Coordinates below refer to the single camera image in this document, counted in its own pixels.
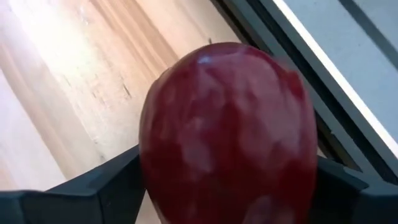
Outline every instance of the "apple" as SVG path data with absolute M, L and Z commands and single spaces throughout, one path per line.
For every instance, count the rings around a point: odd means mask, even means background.
M 313 107 L 298 73 L 254 47 L 207 45 L 165 71 L 145 100 L 139 145 L 163 224 L 306 221 Z

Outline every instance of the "wooden surface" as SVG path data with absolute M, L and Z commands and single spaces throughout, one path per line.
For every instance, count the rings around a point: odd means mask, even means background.
M 209 0 L 0 0 L 0 190 L 45 190 L 137 144 L 150 84 L 238 41 Z M 158 223 L 146 196 L 137 223 Z

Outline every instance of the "apple holder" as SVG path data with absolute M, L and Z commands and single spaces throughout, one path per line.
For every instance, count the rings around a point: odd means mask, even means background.
M 0 223 L 135 223 L 144 193 L 136 146 L 48 191 L 0 192 Z M 319 157 L 309 223 L 397 223 L 397 209 L 398 186 Z

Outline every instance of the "gray panel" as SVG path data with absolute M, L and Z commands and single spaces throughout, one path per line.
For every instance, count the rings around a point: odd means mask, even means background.
M 386 55 L 339 1 L 284 1 L 397 141 L 398 104 L 394 102 L 398 97 L 398 72 Z M 394 26 L 398 16 L 393 13 L 397 5 L 393 0 L 368 0 L 361 1 L 360 7 L 393 41 L 398 38 L 398 27 Z

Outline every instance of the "red apple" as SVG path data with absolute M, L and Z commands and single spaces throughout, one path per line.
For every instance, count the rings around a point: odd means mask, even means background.
M 140 123 L 148 193 L 170 224 L 303 223 L 315 187 L 313 107 L 296 72 L 238 43 L 179 60 Z

